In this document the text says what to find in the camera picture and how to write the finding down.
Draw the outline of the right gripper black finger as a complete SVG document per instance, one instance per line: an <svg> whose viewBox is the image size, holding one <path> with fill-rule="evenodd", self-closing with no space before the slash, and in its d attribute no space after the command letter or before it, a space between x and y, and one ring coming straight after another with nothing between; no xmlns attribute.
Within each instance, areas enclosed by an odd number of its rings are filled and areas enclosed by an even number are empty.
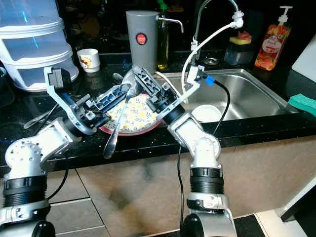
<svg viewBox="0 0 316 237"><path fill-rule="evenodd" d="M139 93L129 100L129 106L131 108L148 108L149 98L149 95L147 95L146 93Z"/></svg>
<svg viewBox="0 0 316 237"><path fill-rule="evenodd" d="M132 94L147 94L151 98L162 96L162 87L147 70L140 66L132 66Z"/></svg>

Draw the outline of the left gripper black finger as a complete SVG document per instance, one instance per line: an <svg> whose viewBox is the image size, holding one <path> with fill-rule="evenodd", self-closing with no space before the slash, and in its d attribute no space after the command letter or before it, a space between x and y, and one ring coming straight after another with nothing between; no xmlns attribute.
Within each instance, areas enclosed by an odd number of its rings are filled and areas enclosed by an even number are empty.
<svg viewBox="0 0 316 237"><path fill-rule="evenodd" d="M109 115L106 115L111 109L115 108L115 106L119 105L122 101L125 100L125 96L106 96L101 99L101 103L104 106L103 109L101 109L101 115L103 117L108 117Z"/></svg>
<svg viewBox="0 0 316 237"><path fill-rule="evenodd" d="M124 99L132 88L130 83L115 85L104 95L104 102L115 102Z"/></svg>

